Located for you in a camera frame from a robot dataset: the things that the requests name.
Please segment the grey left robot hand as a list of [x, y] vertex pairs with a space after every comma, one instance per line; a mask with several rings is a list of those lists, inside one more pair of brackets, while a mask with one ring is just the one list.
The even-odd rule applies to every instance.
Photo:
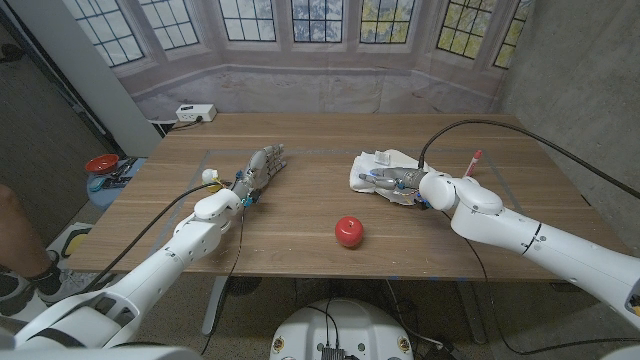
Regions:
[[286, 166], [286, 161], [282, 158], [283, 151], [283, 144], [270, 145], [256, 151], [234, 183], [232, 191], [240, 198], [261, 191]]

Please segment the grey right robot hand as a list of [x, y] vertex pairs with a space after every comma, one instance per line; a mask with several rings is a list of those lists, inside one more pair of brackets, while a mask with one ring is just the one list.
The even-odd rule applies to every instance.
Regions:
[[425, 175], [426, 172], [419, 168], [392, 167], [375, 168], [368, 173], [360, 173], [358, 178], [384, 190], [417, 190]]

